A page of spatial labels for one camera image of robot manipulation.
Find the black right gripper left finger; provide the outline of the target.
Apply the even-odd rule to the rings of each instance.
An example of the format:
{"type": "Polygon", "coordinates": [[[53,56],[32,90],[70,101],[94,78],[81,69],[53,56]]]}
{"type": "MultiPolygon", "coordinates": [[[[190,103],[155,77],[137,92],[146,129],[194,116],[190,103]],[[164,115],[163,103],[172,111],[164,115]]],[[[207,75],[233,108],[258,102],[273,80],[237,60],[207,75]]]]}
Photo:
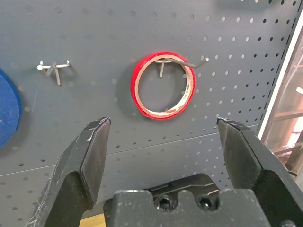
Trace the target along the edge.
{"type": "Polygon", "coordinates": [[[96,205],[103,177],[111,120],[90,122],[58,159],[27,227],[77,227],[96,205]]]}

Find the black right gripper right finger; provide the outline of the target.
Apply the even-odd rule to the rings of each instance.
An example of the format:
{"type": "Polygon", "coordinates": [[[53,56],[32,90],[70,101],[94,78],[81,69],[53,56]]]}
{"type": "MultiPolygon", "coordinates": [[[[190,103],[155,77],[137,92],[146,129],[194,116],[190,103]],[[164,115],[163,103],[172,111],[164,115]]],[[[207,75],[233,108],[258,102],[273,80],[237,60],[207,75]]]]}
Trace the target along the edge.
{"type": "Polygon", "coordinates": [[[255,132],[218,118],[225,166],[234,188],[252,190],[273,227],[303,225],[303,192],[255,132]]]}

